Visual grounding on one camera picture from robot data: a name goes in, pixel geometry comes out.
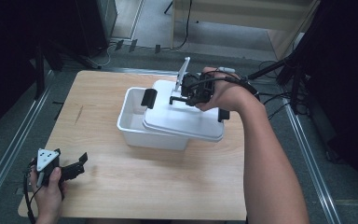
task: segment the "wooden table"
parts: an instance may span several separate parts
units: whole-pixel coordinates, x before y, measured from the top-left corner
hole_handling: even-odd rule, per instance
[[[150,88],[158,79],[175,77],[77,74],[45,147],[61,149],[61,166],[89,155],[86,172],[68,181],[63,217],[245,220],[237,114],[226,121],[219,143],[190,140],[183,151],[126,144],[117,128],[125,92]],[[24,200],[19,214],[26,217]]]
[[[175,21],[187,20],[190,0],[172,2],[173,47]],[[298,34],[307,31],[319,3],[320,0],[193,0],[190,19],[268,29],[275,54],[281,59]]]

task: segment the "gray floor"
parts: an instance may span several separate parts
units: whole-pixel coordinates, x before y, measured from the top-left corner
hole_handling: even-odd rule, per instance
[[[128,46],[124,46],[121,50],[111,48],[109,50],[111,61],[107,66],[103,67],[103,70],[112,71],[116,68],[125,67],[177,71],[183,63],[183,59],[186,56],[191,56],[191,62],[188,67],[189,71],[198,72],[205,65],[223,65],[236,68],[243,75],[249,75],[259,69],[259,65],[262,61],[274,60],[270,43],[266,38],[263,38],[265,31],[252,28],[246,28],[249,30],[247,34],[244,34],[248,35],[249,38],[243,39],[242,42],[240,39],[237,40],[239,41],[237,42],[238,46],[241,46],[239,49],[243,48],[241,53],[234,53],[232,51],[231,48],[235,45],[230,46],[227,43],[226,37],[222,37],[225,33],[223,32],[219,35],[221,37],[209,40],[196,36],[197,33],[190,33],[190,36],[192,36],[189,38],[190,44],[187,44],[186,48],[182,51],[163,51],[160,54],[155,54],[153,50],[154,45],[169,45],[169,39],[167,40],[167,38],[164,37],[169,30],[167,30],[168,28],[165,30],[156,28],[154,31],[151,31],[150,23],[153,23],[151,22],[152,19],[145,18],[145,16],[152,17],[152,15],[156,15],[158,18],[162,18],[162,20],[154,20],[155,23],[159,24],[167,23],[167,21],[171,22],[170,15],[163,14],[163,11],[169,3],[170,1],[168,0],[145,0],[133,38],[138,39],[139,46],[151,47],[152,49],[137,48],[134,52],[129,52]],[[206,26],[213,27],[213,24],[206,24]],[[227,27],[225,29],[231,30],[231,34],[236,34],[235,30],[238,28],[239,27]],[[196,43],[197,41],[195,40],[200,39],[202,39],[202,44]],[[105,63],[108,61],[108,57],[106,54],[101,54],[92,60],[98,63]],[[31,131],[28,132],[25,141],[22,143],[20,152],[16,156],[16,160],[14,160],[0,188],[0,223],[27,223],[27,218],[19,217],[17,214],[17,208],[22,197],[18,194],[18,188],[21,186],[22,181],[21,171],[30,158],[34,156],[36,150],[43,147],[48,141],[48,136],[55,123],[54,117],[60,110],[60,106],[53,104],[53,102],[64,102],[72,82],[76,77],[76,73],[82,69],[84,68],[78,63],[65,60],[65,67],[62,71],[54,73],[54,79],[52,80],[47,100],[40,114],[35,119]],[[260,91],[264,92],[278,93],[281,91],[281,89],[275,85],[273,79],[266,77],[258,79],[255,85]],[[13,136],[21,125],[22,119],[26,116],[28,109],[34,102],[34,92],[35,88],[33,86],[24,93],[20,100],[0,120],[0,159],[4,156]],[[272,113],[281,105],[281,100],[268,103],[268,112]],[[311,119],[307,116],[298,116],[298,118],[301,120],[303,130],[308,138],[312,155],[335,202],[341,223],[358,223],[358,173],[346,164],[333,164],[329,162],[324,154],[324,143],[317,134]],[[318,192],[314,186],[314,181],[310,176],[309,167],[305,163],[303,153],[297,142],[287,113],[284,110],[278,113],[271,120],[271,124],[285,148],[291,163],[295,167],[305,194],[311,223],[328,223]],[[84,219],[63,218],[61,223],[84,223]]]

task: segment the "white plastic container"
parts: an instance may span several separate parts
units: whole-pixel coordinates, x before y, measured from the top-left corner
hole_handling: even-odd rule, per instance
[[[188,137],[147,130],[143,125],[145,106],[141,106],[145,88],[129,88],[117,121],[128,145],[184,150]]]

